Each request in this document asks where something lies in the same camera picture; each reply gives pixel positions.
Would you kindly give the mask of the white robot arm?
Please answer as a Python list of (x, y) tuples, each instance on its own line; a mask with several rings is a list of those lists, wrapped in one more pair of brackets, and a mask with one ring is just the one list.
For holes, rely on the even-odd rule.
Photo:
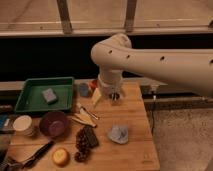
[(105, 98), (122, 94), (123, 71), (213, 98), (213, 49), (133, 49), (120, 33), (96, 43), (91, 59), (99, 67), (98, 88)]

